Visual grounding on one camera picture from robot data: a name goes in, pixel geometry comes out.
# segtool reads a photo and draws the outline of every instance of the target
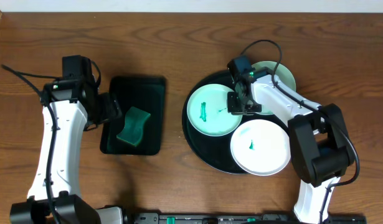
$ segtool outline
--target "sponge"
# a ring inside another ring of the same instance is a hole
[[[151,115],[132,106],[125,115],[125,126],[116,138],[136,147],[143,140],[144,124]]]

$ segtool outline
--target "round black tray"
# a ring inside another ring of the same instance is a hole
[[[234,161],[231,155],[230,140],[231,136],[233,135],[233,132],[226,134],[225,136],[219,137],[207,136],[196,130],[187,117],[187,103],[189,101],[190,96],[198,88],[208,84],[221,84],[231,89],[234,89],[230,73],[227,70],[216,72],[201,80],[191,90],[183,106],[182,125],[184,136],[194,153],[196,153],[197,156],[200,159],[202,159],[206,164],[210,165],[215,169],[230,174],[246,174],[247,172],[237,165],[237,163]],[[274,122],[288,133],[288,128],[274,115],[255,114],[252,116],[243,116],[241,124],[253,119],[265,119]]]

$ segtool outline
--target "black tray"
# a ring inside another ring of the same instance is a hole
[[[153,156],[161,148],[164,113],[165,79],[160,77],[115,77],[110,93],[116,96],[123,116],[104,124],[100,150],[105,154]],[[125,114],[132,107],[149,112],[144,125],[143,140],[136,147],[116,139],[125,122]]]
[[[209,75],[202,81],[200,81],[190,92],[187,100],[183,106],[182,112],[182,125],[184,136],[190,145],[191,149],[202,159],[206,164],[220,171],[230,174],[246,174],[241,167],[234,161],[230,151],[230,140],[233,132],[226,134],[225,136],[212,137],[200,133],[190,123],[187,117],[187,103],[190,96],[198,88],[208,84],[221,84],[231,89],[234,89],[230,73],[225,70],[216,72]],[[243,116],[241,124],[253,120],[253,119],[265,119],[279,125],[288,133],[288,128],[274,115],[259,115]]]

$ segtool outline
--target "white plate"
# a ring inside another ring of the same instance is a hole
[[[268,67],[269,69],[274,69],[277,62],[271,61],[262,61],[252,65],[256,70],[260,70],[263,67]],[[279,64],[276,75],[280,78],[281,82],[283,82],[286,86],[290,87],[291,90],[296,91],[296,83],[293,75],[289,69],[287,69],[284,65]],[[265,105],[262,105],[262,112],[258,112],[261,115],[271,115],[273,114]]]
[[[290,140],[279,125],[262,119],[247,121],[233,133],[230,142],[235,162],[255,175],[273,175],[291,159]]]
[[[192,126],[208,136],[223,136],[234,131],[241,123],[241,115],[227,111],[227,86],[209,84],[200,87],[187,103],[187,117]]]

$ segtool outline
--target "wood grain surface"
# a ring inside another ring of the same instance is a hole
[[[99,150],[102,128],[84,133],[83,199],[98,208],[131,211],[262,213],[292,210],[300,180],[292,165],[270,177],[230,175],[204,164],[182,133],[189,91],[250,42],[272,39],[303,96],[337,104],[361,158],[353,185],[335,190],[331,213],[364,214],[383,223],[383,14],[4,14],[0,64],[22,72],[61,75],[61,58],[80,54],[99,65],[100,91],[112,77],[167,79],[162,147],[157,156],[110,156]],[[254,60],[276,60],[256,46]],[[46,80],[32,79],[39,88]],[[35,93],[0,69],[0,223],[26,199],[39,160],[42,107]],[[343,180],[350,178],[350,167]]]

